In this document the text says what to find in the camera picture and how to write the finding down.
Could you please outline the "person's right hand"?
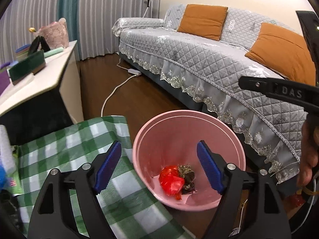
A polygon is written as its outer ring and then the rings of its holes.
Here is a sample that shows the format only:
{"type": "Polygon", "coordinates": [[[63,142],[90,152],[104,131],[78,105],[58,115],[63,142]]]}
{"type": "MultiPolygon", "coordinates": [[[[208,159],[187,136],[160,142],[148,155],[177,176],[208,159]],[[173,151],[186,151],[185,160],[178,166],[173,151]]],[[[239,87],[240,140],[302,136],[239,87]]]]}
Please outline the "person's right hand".
{"type": "Polygon", "coordinates": [[[309,122],[302,126],[301,158],[297,185],[306,186],[312,177],[312,169],[318,164],[318,126],[312,129],[309,122]]]}

